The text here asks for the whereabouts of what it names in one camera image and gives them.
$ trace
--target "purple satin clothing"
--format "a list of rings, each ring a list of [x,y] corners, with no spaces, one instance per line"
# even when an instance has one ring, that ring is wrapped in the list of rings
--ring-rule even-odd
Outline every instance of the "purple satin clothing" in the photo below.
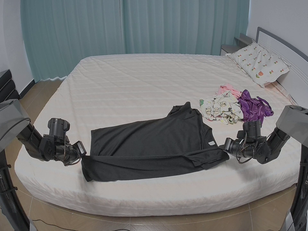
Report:
[[[260,120],[262,124],[265,116],[272,116],[274,114],[274,111],[272,111],[271,106],[266,100],[258,96],[257,99],[251,98],[249,91],[247,90],[242,92],[238,101],[241,104],[241,110],[244,115],[244,118],[242,119],[243,121]]]

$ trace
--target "mattress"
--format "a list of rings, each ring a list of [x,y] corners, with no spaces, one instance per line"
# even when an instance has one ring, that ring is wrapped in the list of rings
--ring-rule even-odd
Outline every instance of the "mattress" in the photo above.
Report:
[[[225,56],[133,54],[87,57],[63,81],[34,125],[48,134],[48,120],[70,122],[67,135],[81,140],[90,152],[90,131],[139,120],[165,117],[174,105],[189,101],[199,108],[221,84],[267,100],[274,115],[261,129],[267,136],[290,101],[273,85],[259,87]],[[212,127],[217,144],[236,138],[242,121]],[[15,162],[18,178],[33,196],[77,211],[107,216],[151,216],[209,213],[231,209],[297,182],[300,144],[289,139],[278,159],[261,165],[256,160],[238,164],[235,157],[209,170],[163,178],[86,182],[81,164],[31,158],[22,147]]]

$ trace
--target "pillowcase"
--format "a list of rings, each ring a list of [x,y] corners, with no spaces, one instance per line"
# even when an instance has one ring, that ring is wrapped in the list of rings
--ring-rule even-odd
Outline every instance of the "pillowcase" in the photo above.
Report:
[[[289,71],[279,56],[269,53],[256,42],[228,56],[261,87]]]

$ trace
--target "pink fabric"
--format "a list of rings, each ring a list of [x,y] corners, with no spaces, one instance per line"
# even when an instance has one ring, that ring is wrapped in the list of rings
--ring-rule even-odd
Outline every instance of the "pink fabric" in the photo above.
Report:
[[[229,83],[220,86],[218,89],[218,93],[216,94],[223,94],[224,92],[229,90],[231,91],[234,97],[239,98],[241,96],[241,92],[239,90],[234,89],[233,86],[231,86],[231,84]]]

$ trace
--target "wall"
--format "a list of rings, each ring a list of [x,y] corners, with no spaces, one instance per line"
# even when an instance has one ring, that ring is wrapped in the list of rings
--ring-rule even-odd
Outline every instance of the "wall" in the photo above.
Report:
[[[308,55],[308,0],[250,0],[247,36],[262,27]]]
[[[21,31],[20,0],[0,0],[0,71],[7,69],[18,93],[33,80]]]

